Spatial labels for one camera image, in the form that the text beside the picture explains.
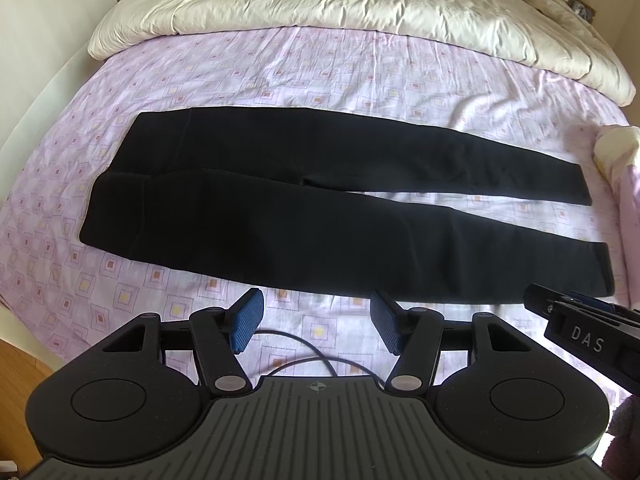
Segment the black pants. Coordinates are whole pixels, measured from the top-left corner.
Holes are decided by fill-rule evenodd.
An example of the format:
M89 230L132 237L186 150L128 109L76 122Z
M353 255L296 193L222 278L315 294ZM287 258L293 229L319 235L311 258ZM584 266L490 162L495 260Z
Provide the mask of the black pants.
M472 134L308 108L139 115L80 240L225 280L402 301L516 304L530 284L605 297L608 248L400 193L589 205L582 168Z

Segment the cream duvet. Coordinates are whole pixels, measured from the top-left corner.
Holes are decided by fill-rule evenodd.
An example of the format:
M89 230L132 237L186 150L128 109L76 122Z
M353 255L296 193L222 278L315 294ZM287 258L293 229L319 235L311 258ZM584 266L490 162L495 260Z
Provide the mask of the cream duvet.
M103 61L160 36L290 26L434 40L548 70L619 106L636 95L613 49L560 0L120 0L88 52Z

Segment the white bed frame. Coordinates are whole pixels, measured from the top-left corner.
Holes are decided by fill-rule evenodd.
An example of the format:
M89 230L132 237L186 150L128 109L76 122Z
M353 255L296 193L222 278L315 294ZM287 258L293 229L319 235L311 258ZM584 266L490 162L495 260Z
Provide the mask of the white bed frame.
M1 147L1 163L24 162L78 90L98 71L83 44L46 84Z

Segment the dark photo frame right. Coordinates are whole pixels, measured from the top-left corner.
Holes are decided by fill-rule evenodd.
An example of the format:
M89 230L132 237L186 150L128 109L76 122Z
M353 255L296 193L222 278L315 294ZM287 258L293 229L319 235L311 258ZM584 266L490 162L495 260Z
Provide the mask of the dark photo frame right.
M596 16L596 10L582 0L567 0L572 11L587 23L591 24Z

